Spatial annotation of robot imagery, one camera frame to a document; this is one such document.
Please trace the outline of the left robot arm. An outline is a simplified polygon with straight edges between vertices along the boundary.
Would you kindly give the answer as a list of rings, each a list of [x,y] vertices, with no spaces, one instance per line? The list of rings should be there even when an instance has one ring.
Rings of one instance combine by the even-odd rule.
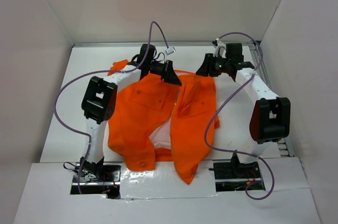
[[[154,59],[156,47],[143,44],[139,54],[121,69],[103,78],[93,76],[87,86],[81,108],[86,118],[86,136],[89,137],[87,149],[80,159],[79,170],[92,181],[104,176],[103,141],[108,120],[114,114],[117,94],[147,76],[149,73],[160,76],[160,80],[181,86],[174,72],[171,60],[159,62]]]

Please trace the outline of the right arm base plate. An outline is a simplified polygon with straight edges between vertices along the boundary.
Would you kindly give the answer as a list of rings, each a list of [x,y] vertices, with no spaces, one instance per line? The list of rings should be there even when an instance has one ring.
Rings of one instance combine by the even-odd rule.
[[[233,154],[229,161],[213,162],[209,168],[214,175],[215,189],[217,192],[264,190],[258,162],[243,164]]]

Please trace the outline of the white taped cover sheet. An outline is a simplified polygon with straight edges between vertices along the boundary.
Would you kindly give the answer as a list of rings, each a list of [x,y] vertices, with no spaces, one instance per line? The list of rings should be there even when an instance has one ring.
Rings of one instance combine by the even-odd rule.
[[[153,171],[134,172],[121,165],[121,199],[189,199],[209,198],[218,195],[214,173],[209,170],[212,161],[202,161],[193,181],[181,180],[172,162],[158,162]]]

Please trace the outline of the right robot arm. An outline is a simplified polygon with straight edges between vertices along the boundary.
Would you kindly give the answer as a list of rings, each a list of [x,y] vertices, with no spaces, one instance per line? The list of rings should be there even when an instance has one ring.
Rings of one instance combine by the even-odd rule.
[[[196,74],[210,77],[228,74],[253,103],[249,138],[230,160],[232,175],[241,178],[266,149],[289,135],[291,104],[287,97],[275,94],[258,76],[255,66],[245,61],[241,43],[224,44],[216,39],[212,44],[215,51],[205,55]]]

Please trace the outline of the orange jacket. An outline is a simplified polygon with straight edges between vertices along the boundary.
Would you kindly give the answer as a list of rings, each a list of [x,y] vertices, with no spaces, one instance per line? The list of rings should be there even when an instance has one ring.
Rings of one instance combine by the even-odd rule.
[[[131,171],[173,162],[178,176],[190,184],[220,126],[217,90],[211,77],[180,71],[179,80],[177,86],[149,74],[121,90],[108,122],[108,147]]]

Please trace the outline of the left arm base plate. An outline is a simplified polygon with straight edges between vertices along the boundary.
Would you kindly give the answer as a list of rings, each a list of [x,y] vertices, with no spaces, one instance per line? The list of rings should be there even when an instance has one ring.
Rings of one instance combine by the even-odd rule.
[[[104,164],[99,175],[82,170],[78,179],[80,164],[64,162],[63,168],[73,173],[71,195],[78,195],[78,185],[82,194],[102,194],[108,199],[120,199],[121,164]]]

